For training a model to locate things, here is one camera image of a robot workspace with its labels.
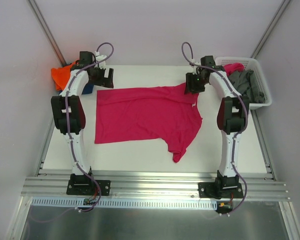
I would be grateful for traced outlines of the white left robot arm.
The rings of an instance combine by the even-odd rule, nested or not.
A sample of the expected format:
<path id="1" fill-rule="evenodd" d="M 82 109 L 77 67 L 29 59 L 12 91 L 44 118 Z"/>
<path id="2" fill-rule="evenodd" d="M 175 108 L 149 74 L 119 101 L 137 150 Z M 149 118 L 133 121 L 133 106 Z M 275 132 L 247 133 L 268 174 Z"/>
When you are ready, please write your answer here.
<path id="1" fill-rule="evenodd" d="M 112 55 L 112 52 L 109 55 L 100 54 L 98 50 L 81 51 L 79 60 L 70 68 L 65 88 L 50 100 L 54 125 L 64 136 L 71 155 L 70 184 L 77 185 L 83 194 L 94 191 L 95 180 L 91 164 L 86 157 L 84 144 L 86 116 L 80 96 L 88 84 L 111 89 L 114 87 L 112 68 L 109 70 L 109 76 L 105 77 L 106 61 Z"/>

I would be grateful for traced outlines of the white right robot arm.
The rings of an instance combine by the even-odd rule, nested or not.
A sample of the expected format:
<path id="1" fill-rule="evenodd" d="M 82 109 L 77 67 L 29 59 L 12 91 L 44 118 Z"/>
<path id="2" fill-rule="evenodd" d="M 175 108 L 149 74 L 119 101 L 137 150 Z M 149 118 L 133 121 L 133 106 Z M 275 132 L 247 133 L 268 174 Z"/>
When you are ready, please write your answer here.
<path id="1" fill-rule="evenodd" d="M 224 68 L 216 65 L 212 56 L 202 57 L 200 63 L 193 59 L 187 59 L 187 62 L 192 72 L 186 74 L 185 93 L 204 92 L 205 85 L 210 84 L 221 99 L 216 123 L 221 131 L 222 153 L 213 190 L 223 198 L 239 186 L 239 143 L 248 126 L 250 101 L 235 89 Z"/>

